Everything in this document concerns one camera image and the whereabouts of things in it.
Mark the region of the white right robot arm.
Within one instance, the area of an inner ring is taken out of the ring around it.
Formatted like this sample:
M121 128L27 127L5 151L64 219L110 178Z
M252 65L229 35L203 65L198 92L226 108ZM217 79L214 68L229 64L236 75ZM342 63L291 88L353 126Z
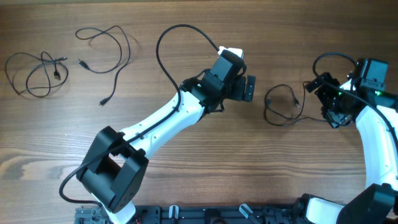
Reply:
M306 84L322 104L322 116L334 129L354 123L366 166L365 190L340 205L310 197L304 217L310 223L397 223L397 95L384 83L388 64L361 58L341 84L328 72Z

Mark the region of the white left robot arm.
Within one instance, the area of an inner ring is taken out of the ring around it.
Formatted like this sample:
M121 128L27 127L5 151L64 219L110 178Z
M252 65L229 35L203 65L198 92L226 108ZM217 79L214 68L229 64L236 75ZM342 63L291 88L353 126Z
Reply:
M202 79L185 80L161 109L128 128L107 126L92 142L77 179L103 206L110 223L131 223L132 199L139 190L149 159L183 129L206 114L223 111L223 101L251 101L253 92L240 74L246 69L241 49L220 47L214 66Z

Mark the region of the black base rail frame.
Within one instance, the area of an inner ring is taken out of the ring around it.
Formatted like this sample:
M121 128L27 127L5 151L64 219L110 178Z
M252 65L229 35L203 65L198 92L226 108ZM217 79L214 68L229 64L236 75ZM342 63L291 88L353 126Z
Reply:
M337 223L343 206L320 198L291 205L221 207L136 206L110 214L99 207L75 210L76 224L91 223Z

